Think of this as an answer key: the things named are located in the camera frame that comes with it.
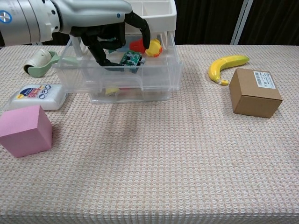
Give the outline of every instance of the pink foam block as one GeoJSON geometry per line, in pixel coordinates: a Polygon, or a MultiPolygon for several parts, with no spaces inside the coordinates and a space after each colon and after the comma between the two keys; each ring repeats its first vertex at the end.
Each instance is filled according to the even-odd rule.
{"type": "Polygon", "coordinates": [[[41,106],[3,112],[0,144],[15,157],[50,150],[52,124],[41,106]]]}

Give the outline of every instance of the wet wipes package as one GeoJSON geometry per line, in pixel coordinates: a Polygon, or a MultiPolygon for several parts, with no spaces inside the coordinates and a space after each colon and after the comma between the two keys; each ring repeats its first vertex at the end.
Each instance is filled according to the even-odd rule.
{"type": "Polygon", "coordinates": [[[60,84],[29,84],[18,90],[3,107],[4,111],[40,105],[45,111],[58,110],[67,97],[60,84]]]}

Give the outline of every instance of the white label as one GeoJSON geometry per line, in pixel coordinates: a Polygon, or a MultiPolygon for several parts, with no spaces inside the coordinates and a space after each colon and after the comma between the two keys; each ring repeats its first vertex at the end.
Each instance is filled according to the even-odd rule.
{"type": "Polygon", "coordinates": [[[254,76],[258,87],[276,89],[270,73],[254,71],[254,76]]]}

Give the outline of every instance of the printed label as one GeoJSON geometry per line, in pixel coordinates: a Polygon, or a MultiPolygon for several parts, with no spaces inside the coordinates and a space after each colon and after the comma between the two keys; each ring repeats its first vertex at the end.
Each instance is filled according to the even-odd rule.
{"type": "Polygon", "coordinates": [[[39,97],[40,99],[45,99],[47,93],[49,92],[49,89],[51,89],[50,85],[40,86],[38,88],[26,88],[20,92],[19,95],[17,95],[17,99],[23,99],[23,98],[36,98],[39,97]]]}
{"type": "Polygon", "coordinates": [[[270,73],[254,71],[254,76],[258,87],[276,89],[270,73]]]}

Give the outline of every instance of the green plastic tool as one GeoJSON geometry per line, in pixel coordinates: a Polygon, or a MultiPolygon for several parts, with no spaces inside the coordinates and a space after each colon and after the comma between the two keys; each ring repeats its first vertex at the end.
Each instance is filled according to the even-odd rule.
{"type": "MultiPolygon", "coordinates": [[[[51,68],[52,64],[57,63],[60,60],[60,56],[57,55],[55,51],[49,51],[49,53],[52,56],[52,59],[42,67],[29,67],[28,68],[28,74],[34,78],[41,78],[44,76],[47,71],[51,68]]],[[[73,65],[78,64],[78,61],[74,57],[65,57],[64,62],[71,63],[73,65]]]]}

